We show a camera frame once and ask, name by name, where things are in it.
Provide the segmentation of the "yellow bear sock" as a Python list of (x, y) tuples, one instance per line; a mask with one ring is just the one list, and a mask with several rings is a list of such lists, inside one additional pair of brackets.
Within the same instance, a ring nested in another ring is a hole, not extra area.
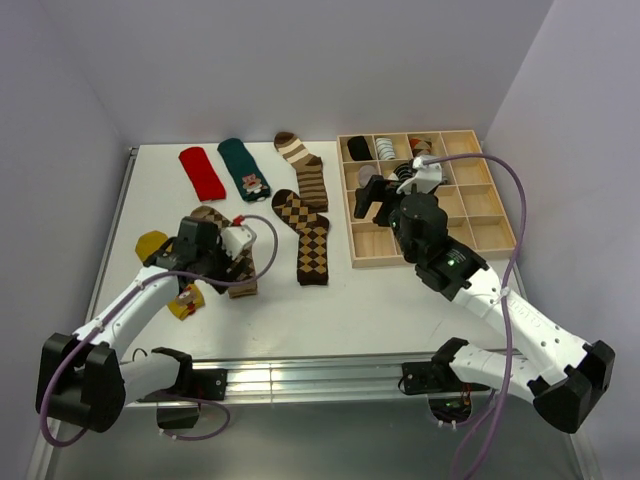
[[(164, 232), (157, 230), (147, 232), (139, 237), (135, 253), (144, 263), (159, 249), (169, 251), (170, 247), (167, 241), (168, 236)], [(167, 304), (169, 311), (179, 320), (185, 320), (204, 306), (204, 297), (194, 283), (187, 285), (173, 301)]]

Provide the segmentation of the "rolled white striped sock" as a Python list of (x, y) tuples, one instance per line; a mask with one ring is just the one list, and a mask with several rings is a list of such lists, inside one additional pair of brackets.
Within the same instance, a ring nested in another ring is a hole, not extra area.
[(393, 141), (389, 137), (377, 137), (375, 139), (375, 145), (380, 160), (396, 159)]

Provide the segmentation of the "light brown argyle sock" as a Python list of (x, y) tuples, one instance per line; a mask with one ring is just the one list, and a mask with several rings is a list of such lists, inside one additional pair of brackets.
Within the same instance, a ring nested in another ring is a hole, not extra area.
[[(201, 205), (191, 212), (194, 218), (204, 219), (214, 223), (218, 228), (224, 229), (231, 225), (231, 221), (216, 209)], [(252, 296), (258, 293), (258, 285), (255, 280), (256, 268), (253, 260), (252, 248), (244, 249), (231, 266), (231, 280), (243, 282), (241, 286), (230, 287), (227, 290), (230, 299)]]

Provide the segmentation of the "green bear sock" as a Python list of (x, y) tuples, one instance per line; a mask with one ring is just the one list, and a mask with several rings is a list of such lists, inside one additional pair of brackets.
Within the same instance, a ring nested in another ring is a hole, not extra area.
[(266, 178), (240, 139), (229, 138), (220, 142), (217, 151), (245, 202), (263, 201), (271, 195)]

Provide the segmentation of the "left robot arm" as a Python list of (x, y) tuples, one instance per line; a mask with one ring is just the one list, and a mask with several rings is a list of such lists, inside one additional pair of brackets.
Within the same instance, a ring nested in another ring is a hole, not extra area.
[(133, 282), (102, 313), (72, 334), (55, 333), (42, 347), (35, 408), (42, 433), (56, 419), (105, 432), (124, 406), (149, 395), (183, 399), (195, 389), (193, 359), (156, 347), (139, 362), (122, 357), (133, 340), (194, 280), (224, 293), (244, 262), (255, 235), (239, 224), (216, 224), (185, 217), (143, 261)]

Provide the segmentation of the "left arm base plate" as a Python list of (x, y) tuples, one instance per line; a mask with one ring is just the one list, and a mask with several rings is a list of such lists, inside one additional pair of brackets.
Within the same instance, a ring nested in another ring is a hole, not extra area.
[(223, 401), (228, 371), (223, 368), (197, 369), (192, 372), (188, 393), (191, 398)]

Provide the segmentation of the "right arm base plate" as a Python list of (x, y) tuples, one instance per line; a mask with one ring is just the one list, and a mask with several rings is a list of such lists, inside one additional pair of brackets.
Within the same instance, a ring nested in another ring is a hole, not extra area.
[(401, 370), (398, 389), (405, 395), (442, 393), (450, 388), (444, 367), (432, 361), (405, 362)]

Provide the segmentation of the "rolled orange argyle sock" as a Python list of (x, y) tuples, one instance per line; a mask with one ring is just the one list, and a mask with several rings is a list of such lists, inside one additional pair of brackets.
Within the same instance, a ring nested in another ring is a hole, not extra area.
[(420, 137), (410, 137), (409, 145), (413, 157), (432, 154), (433, 144), (430, 140)]

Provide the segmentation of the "rolled black white sock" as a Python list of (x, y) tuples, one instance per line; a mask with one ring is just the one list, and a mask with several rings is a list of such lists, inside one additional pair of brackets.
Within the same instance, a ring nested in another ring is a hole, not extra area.
[(398, 165), (394, 170), (390, 179), (396, 181), (399, 185), (410, 181), (415, 175), (415, 170), (409, 162)]

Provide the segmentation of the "rolled beige sock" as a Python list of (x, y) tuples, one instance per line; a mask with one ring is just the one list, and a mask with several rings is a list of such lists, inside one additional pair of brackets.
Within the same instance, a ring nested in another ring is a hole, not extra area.
[(377, 178), (380, 175), (377, 168), (373, 165), (364, 165), (359, 168), (357, 173), (358, 185), (360, 188), (364, 188), (368, 185), (372, 178)]

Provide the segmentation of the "wooden compartment tray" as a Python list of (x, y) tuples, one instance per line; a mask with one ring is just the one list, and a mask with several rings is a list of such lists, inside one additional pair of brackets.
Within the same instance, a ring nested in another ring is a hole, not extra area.
[[(372, 160), (351, 159), (347, 140), (354, 136), (366, 138)], [(389, 137), (393, 141), (396, 159), (378, 158), (377, 137)], [(404, 198), (401, 206), (413, 218), (410, 225), (374, 224), (373, 217), (380, 203), (374, 203), (364, 219), (355, 219), (359, 168), (373, 165), (382, 177), (391, 180), (398, 165), (415, 158), (409, 145), (410, 137), (432, 142), (431, 156), (435, 156), (442, 167), (443, 183), (431, 193), (414, 193)], [(460, 252), (465, 259), (488, 263), (511, 258), (517, 240), (474, 131), (342, 135), (338, 139), (338, 155), (353, 267), (414, 265), (425, 255), (445, 252)]]

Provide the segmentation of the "dark brown argyle sock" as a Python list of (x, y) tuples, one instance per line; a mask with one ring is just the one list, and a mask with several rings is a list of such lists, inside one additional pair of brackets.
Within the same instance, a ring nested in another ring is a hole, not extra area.
[(329, 219), (288, 189), (280, 189), (274, 194), (271, 207), (276, 216), (298, 236), (298, 283), (301, 286), (327, 286)]

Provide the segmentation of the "red sock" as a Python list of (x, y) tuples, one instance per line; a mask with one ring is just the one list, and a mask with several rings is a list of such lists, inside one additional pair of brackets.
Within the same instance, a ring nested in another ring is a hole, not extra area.
[(200, 202), (226, 199), (226, 189), (202, 147), (189, 147), (178, 158)]

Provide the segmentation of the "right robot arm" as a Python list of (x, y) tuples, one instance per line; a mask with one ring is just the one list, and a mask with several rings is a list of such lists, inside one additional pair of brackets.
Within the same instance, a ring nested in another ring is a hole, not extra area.
[(485, 259), (449, 235), (448, 216), (433, 193), (404, 193), (398, 182), (374, 175), (355, 199), (357, 218), (379, 203), (375, 224), (391, 229), (423, 284), (485, 321), (524, 357), (516, 364), (511, 353), (452, 338), (433, 357), (435, 383), (446, 390), (462, 382), (505, 389), (554, 428), (577, 432), (609, 388), (613, 348), (572, 334), (503, 285)]

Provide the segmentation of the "brown striped sock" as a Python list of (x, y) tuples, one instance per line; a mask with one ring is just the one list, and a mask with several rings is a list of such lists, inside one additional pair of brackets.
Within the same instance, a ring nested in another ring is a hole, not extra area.
[(299, 197), (312, 211), (326, 213), (328, 195), (322, 159), (311, 153), (300, 138), (292, 132), (278, 132), (273, 144), (276, 151), (295, 171)]

